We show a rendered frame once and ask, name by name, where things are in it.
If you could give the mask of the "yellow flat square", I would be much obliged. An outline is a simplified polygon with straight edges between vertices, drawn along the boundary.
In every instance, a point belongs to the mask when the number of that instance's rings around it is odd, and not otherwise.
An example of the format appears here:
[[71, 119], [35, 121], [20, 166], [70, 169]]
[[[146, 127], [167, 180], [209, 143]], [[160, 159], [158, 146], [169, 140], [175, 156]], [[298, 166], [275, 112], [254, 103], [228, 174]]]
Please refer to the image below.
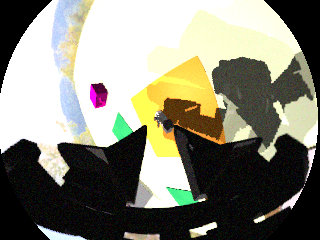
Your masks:
[[173, 125], [188, 128], [217, 144], [225, 143], [220, 109], [199, 56], [172, 68], [171, 72], [141, 89], [131, 100], [141, 127], [148, 125], [148, 140], [156, 156], [180, 157], [173, 128], [165, 135], [161, 124], [160, 128], [157, 127], [157, 111], [163, 112]]

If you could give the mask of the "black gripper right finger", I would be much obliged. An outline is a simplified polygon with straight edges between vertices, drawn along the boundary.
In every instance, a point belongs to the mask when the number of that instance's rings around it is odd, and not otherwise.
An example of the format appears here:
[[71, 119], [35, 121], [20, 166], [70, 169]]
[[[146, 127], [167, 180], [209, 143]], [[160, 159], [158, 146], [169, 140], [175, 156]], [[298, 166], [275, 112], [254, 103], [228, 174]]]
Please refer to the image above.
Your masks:
[[173, 125], [173, 137], [188, 185], [191, 187], [193, 201], [207, 197], [205, 192], [216, 183], [221, 173], [228, 167], [229, 161], [256, 152], [263, 143], [261, 137], [255, 136], [248, 140], [217, 144], [216, 141], [201, 137], [179, 125]]

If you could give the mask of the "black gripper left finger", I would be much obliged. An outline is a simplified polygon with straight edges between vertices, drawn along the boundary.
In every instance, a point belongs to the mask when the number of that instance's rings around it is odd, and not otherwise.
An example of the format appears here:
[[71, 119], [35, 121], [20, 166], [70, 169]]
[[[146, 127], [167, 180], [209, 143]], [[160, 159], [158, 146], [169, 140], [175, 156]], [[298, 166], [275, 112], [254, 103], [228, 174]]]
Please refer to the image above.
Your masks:
[[132, 131], [108, 147], [57, 143], [57, 151], [68, 167], [108, 176], [128, 205], [135, 205], [140, 172], [147, 147], [148, 125]]

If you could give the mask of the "white panel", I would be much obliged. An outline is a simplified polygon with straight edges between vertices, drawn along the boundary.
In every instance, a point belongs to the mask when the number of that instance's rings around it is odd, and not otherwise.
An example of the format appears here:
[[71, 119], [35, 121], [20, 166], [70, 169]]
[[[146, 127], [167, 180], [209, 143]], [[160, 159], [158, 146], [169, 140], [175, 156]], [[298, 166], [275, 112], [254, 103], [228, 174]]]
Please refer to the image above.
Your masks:
[[144, 208], [145, 205], [147, 205], [149, 203], [149, 200], [152, 199], [151, 192], [148, 192], [147, 189], [144, 188], [144, 185], [141, 185], [141, 183], [139, 183], [139, 188], [137, 188], [137, 192], [136, 192], [136, 201], [135, 201], [135, 205], [125, 205], [125, 207], [141, 207]]

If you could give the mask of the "magenta rectangular block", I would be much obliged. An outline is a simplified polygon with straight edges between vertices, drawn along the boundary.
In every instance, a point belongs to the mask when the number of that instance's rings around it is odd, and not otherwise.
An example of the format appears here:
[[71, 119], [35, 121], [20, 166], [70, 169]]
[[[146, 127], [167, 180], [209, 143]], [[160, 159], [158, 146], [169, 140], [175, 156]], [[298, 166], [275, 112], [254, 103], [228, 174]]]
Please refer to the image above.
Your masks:
[[89, 92], [89, 95], [91, 95], [93, 107], [105, 107], [105, 104], [107, 104], [108, 92], [107, 89], [103, 87], [103, 83], [91, 84], [91, 92]]

